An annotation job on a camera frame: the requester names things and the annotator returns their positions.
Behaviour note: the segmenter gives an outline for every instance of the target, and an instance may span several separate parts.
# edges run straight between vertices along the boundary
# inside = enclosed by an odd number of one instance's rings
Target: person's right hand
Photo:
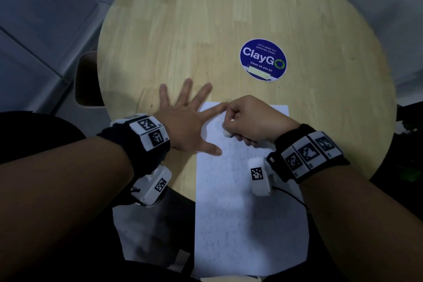
[[[273,143],[282,134],[299,126],[299,122],[251,95],[230,102],[223,122],[225,130],[247,145],[262,140]]]

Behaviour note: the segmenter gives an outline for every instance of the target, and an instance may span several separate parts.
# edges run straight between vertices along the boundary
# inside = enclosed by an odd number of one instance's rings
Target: person's right arm
[[[299,125],[252,96],[230,103],[223,124],[247,144],[273,142]],[[324,169],[299,187],[331,257],[348,279],[423,280],[423,222],[353,167]]]

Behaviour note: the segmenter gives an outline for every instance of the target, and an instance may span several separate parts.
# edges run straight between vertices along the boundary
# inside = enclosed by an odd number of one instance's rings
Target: round wooden table
[[[264,82],[246,72],[241,47],[278,45],[287,67]],[[209,101],[246,94],[288,105],[292,118],[326,131],[370,178],[394,133],[395,90],[373,31],[346,0],[115,0],[98,44],[98,78],[112,119],[158,109],[159,85],[176,100],[184,79]],[[169,186],[195,200],[195,155],[170,151]]]

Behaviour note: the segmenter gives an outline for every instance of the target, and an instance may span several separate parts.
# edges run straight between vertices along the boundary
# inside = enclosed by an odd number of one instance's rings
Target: black cable
[[[296,197],[296,196],[292,195],[292,194],[291,194],[291,193],[289,193],[288,191],[285,191],[284,189],[281,189],[281,188],[276,187],[276,186],[272,186],[272,189],[277,190],[277,191],[282,191],[282,192],[284,192],[284,193],[288,194],[289,196],[291,196],[291,197],[293,197],[294,199],[296,199],[296,200],[297,200],[297,202],[298,202],[298,203],[300,203],[301,205],[303,205],[303,206],[304,206],[307,210],[310,210],[306,204],[304,204],[303,202],[301,202],[301,201],[299,200],[299,198],[298,198],[298,197]]]

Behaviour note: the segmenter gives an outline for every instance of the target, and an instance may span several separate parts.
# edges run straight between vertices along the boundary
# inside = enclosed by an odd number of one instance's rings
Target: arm
[[[247,145],[274,142],[299,125],[252,96],[231,102],[223,124]],[[346,277],[356,281],[423,279],[422,222],[355,169],[324,169],[299,187],[331,257]]]
[[[174,106],[162,85],[160,110],[154,116],[165,126],[172,148],[221,155],[220,148],[205,142],[200,133],[227,104],[198,112],[212,86],[206,84],[189,102],[192,84],[191,79],[185,81]],[[140,160],[145,157],[146,152],[140,152]],[[156,167],[161,162],[149,157]],[[0,280],[66,242],[133,177],[125,150],[98,136],[0,165]]]

